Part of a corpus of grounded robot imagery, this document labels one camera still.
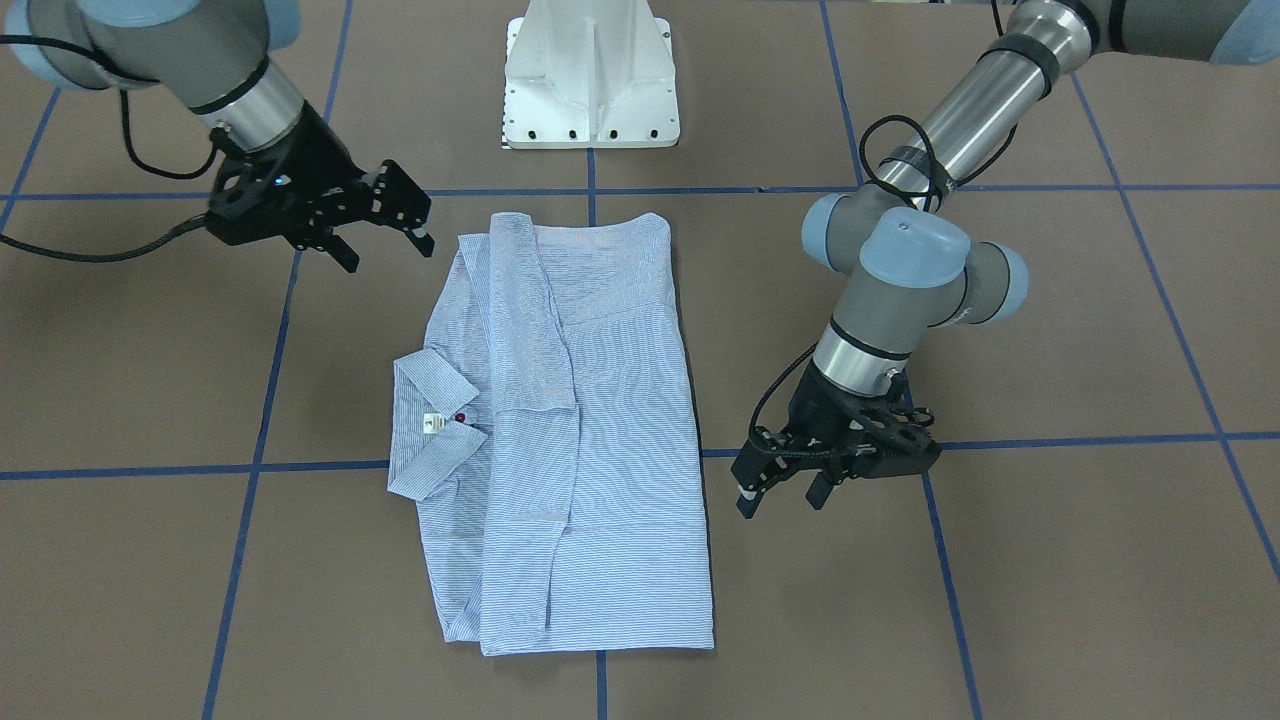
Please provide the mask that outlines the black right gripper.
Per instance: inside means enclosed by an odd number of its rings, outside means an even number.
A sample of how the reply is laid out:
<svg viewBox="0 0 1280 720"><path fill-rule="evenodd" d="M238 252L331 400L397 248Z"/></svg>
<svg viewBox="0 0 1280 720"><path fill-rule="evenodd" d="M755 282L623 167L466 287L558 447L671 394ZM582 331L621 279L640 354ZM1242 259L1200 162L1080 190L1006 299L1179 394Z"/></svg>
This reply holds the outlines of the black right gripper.
<svg viewBox="0 0 1280 720"><path fill-rule="evenodd" d="M360 255L337 228L370 223L403 233L422 258L433 256L428 193L392 159L374 170L358 167L310 104L294 127L265 149L236 146L224 126L211 129L210 140L225 156L207 199L205 227L223 243L282 237L294 249L325 252L355 274Z"/></svg>

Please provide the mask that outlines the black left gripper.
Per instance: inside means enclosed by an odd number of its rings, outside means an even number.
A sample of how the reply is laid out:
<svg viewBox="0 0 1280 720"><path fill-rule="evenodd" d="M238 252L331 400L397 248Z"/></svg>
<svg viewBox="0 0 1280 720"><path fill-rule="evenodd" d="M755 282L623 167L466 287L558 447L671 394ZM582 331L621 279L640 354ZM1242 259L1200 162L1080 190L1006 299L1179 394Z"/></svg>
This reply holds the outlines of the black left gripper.
<svg viewBox="0 0 1280 720"><path fill-rule="evenodd" d="M751 416L748 438L731 466L741 516L753 519L767 493L805 471L814 474L805 500L817 511L845 480L929 471L942 452L929 433L934 416L913 406L906 388L905 375L895 373L886 395L851 395L808 363L781 430L769 430L758 415Z"/></svg>

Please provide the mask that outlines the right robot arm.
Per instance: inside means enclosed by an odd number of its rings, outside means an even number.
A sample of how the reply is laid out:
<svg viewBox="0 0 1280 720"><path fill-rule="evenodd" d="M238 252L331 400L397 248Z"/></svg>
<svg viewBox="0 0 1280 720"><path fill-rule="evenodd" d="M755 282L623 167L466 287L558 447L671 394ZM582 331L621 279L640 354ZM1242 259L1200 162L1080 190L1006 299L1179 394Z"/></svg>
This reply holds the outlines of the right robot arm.
<svg viewBox="0 0 1280 720"><path fill-rule="evenodd" d="M92 91L166 88L209 132L218 169L207 208L143 247L76 254L26 245L64 261L122 263L192 231L228 246L282 238L356 272L338 229L369 223L401 232L430 258L431 208L394 161L361 169L274 61L301 27L296 1L14 1L3 44L35 76Z"/></svg>

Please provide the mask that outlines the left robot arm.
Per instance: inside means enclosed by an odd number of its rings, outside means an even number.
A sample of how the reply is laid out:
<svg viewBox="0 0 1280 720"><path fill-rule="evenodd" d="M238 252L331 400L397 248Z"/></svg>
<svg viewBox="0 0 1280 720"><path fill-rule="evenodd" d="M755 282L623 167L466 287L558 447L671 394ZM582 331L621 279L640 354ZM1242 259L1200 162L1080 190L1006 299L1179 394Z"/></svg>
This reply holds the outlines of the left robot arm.
<svg viewBox="0 0 1280 720"><path fill-rule="evenodd" d="M1019 1L997 38L924 119L888 115L910 138L865 183L815 201L803 246L847 277L820 338L790 366L799 380L780 430L751 421L731 470L737 509L756 514L777 484L812 471L823 509L849 479L914 477L940 457L933 414L908 401L906 366L925 333L1011 316L1029 291L1014 250L973 240L940 215L986 172L1023 117L1091 58L1106 53L1252 67L1277 56L1275 1Z"/></svg>

